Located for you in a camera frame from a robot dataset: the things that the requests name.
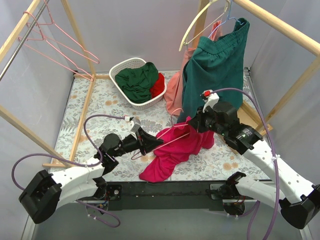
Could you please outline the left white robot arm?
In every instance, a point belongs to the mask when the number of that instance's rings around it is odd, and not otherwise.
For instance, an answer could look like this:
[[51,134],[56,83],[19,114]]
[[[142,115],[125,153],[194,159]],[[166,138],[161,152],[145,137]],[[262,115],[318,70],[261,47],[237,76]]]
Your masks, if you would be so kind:
[[141,127],[135,135],[129,134],[124,139],[110,133],[104,137],[98,152],[84,166],[73,166],[53,173],[39,171],[18,200],[35,224],[43,223],[58,208],[68,203],[86,197],[103,199],[107,193],[107,183],[103,176],[118,165],[116,157],[136,150],[145,155],[163,143],[162,139],[148,134]]

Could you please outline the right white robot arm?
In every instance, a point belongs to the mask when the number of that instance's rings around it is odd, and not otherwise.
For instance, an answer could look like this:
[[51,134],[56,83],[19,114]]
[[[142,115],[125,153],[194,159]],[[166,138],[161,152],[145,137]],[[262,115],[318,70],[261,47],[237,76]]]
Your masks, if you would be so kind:
[[277,187],[266,185],[237,171],[214,191],[221,197],[241,195],[271,207],[279,207],[282,217],[293,227],[303,229],[320,211],[320,186],[299,175],[273,152],[263,136],[240,122],[237,110],[228,102],[202,106],[189,121],[199,133],[214,132],[225,143],[259,167]]

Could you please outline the magenta t shirt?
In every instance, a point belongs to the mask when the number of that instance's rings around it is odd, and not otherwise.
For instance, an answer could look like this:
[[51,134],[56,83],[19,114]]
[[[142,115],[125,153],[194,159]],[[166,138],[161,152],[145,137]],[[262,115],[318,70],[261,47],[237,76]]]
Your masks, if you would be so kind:
[[155,158],[139,174],[139,179],[157,183],[167,180],[175,167],[187,162],[191,155],[197,155],[201,149],[210,149],[214,145],[214,132],[197,132],[189,125],[191,117],[173,127],[165,128],[157,133],[164,141],[164,146],[153,151]]

